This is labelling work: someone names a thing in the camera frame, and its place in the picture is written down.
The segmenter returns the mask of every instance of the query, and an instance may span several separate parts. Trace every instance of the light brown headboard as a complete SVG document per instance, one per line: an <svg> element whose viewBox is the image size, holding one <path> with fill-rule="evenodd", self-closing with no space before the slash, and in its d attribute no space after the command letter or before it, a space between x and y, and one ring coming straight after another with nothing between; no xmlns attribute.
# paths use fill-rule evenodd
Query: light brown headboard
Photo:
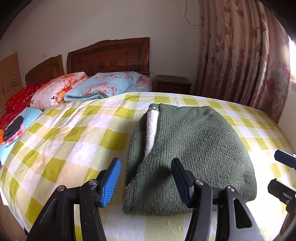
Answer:
<svg viewBox="0 0 296 241"><path fill-rule="evenodd" d="M136 71L148 75L150 38L104 40L68 53L67 73Z"/></svg>
<svg viewBox="0 0 296 241"><path fill-rule="evenodd" d="M27 85L37 85L65 74L62 55L50 57L26 74Z"/></svg>

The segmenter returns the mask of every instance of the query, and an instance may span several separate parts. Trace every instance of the floor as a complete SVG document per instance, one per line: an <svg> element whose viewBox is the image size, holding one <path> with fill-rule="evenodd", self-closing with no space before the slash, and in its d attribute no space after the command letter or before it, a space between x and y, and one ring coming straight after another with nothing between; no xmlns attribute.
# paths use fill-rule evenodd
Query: floor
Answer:
<svg viewBox="0 0 296 241"><path fill-rule="evenodd" d="M22 227L16 221L7 206L3 205L0 197L0 240L15 241L26 240Z"/></svg>

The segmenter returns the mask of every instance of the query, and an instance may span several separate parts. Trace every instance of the plaid tablecloth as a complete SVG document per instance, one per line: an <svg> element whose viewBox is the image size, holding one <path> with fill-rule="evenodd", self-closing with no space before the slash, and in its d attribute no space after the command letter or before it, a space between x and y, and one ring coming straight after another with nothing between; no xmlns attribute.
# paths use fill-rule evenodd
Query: plaid tablecloth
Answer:
<svg viewBox="0 0 296 241"><path fill-rule="evenodd" d="M257 198L247 203L266 240L279 231L285 205L267 191L273 178L296 187L295 170L274 160L277 149L292 153L279 127L262 111L239 104L169 93L125 93L103 100L70 102L45 111L21 136L0 172L0 186L16 218L29 231L58 185L80 186L106 169L113 157L123 163L111 203L100 209L107 240L184 240L190 215L141 216L122 212L126 155L139 118L151 103L212 106L237 131L254 165ZM77 240L81 240L75 207Z"/></svg>

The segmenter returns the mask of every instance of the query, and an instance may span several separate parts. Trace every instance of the red blanket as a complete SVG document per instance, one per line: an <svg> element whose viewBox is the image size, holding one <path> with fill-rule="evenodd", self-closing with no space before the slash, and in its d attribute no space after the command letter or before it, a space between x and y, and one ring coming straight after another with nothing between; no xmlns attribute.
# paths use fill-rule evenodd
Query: red blanket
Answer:
<svg viewBox="0 0 296 241"><path fill-rule="evenodd" d="M6 126L26 107L30 107L30 101L34 93L49 81L45 81L39 85L29 85L21 89L14 96L10 97L5 106L6 113L0 117L0 129L5 129Z"/></svg>

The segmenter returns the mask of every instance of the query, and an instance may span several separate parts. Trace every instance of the wooden wardrobe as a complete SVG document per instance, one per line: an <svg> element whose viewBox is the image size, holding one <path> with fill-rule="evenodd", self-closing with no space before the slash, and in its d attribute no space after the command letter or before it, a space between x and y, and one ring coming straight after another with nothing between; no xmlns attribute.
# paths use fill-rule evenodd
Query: wooden wardrobe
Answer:
<svg viewBox="0 0 296 241"><path fill-rule="evenodd" d="M6 101L23 88L17 53L0 61L0 116L5 113Z"/></svg>

